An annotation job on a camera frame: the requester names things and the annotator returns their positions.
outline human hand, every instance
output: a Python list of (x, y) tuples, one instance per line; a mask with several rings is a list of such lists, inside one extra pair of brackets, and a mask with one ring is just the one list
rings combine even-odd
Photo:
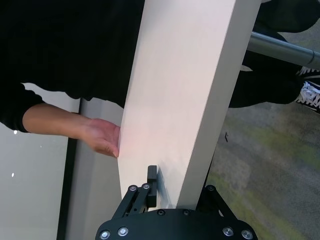
[(90, 119), (83, 126), (81, 139), (95, 152), (117, 158), (120, 127), (103, 119)]

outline forearm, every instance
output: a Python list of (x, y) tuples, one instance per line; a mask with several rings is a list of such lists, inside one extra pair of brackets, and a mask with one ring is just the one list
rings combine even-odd
[(30, 133), (80, 139), (84, 126), (89, 120), (88, 117), (43, 103), (28, 109), (23, 116), (22, 123)]

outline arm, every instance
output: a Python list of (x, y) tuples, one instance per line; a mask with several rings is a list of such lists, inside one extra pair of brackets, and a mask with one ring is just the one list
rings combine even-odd
[(94, 151), (118, 157), (120, 128), (44, 103), (24, 85), (3, 80), (0, 87), (0, 122), (12, 130), (61, 135), (86, 142)]
[(102, 119), (91, 119), (42, 103), (29, 108), (23, 115), (22, 123), (30, 133), (79, 139), (98, 153), (116, 158), (119, 155), (120, 128)]

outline shoe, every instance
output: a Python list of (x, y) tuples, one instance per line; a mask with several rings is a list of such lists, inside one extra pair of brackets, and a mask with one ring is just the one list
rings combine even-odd
[(296, 73), (297, 76), (300, 76), (304, 79), (317, 79), (320, 78), (320, 71), (313, 68), (308, 68), (303, 66), (300, 71)]
[(295, 102), (320, 114), (320, 86), (305, 81)]

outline black pants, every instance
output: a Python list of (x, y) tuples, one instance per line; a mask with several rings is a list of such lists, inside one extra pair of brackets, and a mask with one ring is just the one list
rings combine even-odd
[[(275, 31), (256, 23), (254, 31), (267, 36), (285, 39)], [(240, 71), (230, 108), (242, 108), (270, 102), (289, 104), (299, 95), (304, 81), (296, 76), (301, 66), (269, 56), (246, 51), (242, 65), (252, 71)]]
[[(299, 33), (320, 17), (318, 0), (272, 0), (262, 3), (253, 30), (286, 41), (277, 32)], [(299, 95), (304, 80), (296, 76), (301, 66), (247, 51), (229, 107), (241, 108), (263, 102), (288, 104)]]

